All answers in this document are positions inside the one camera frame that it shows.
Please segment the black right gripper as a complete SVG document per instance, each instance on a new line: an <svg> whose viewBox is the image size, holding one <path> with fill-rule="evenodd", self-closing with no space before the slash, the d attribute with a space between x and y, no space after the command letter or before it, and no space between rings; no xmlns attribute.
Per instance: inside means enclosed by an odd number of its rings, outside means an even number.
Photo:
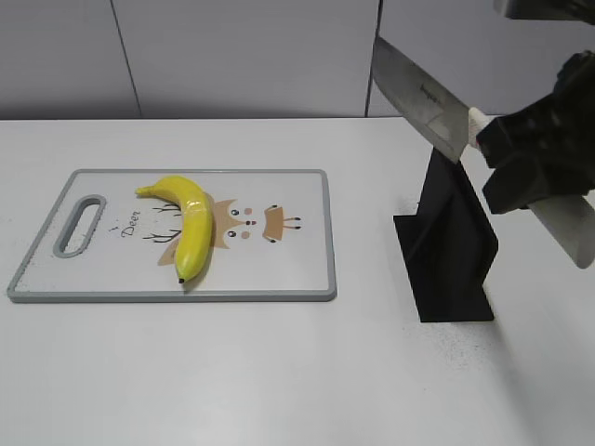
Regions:
<svg viewBox="0 0 595 446"><path fill-rule="evenodd" d="M593 190L594 53L575 53L562 65L550 94L496 117L476 140L495 169L483 186L492 214Z"/></svg>

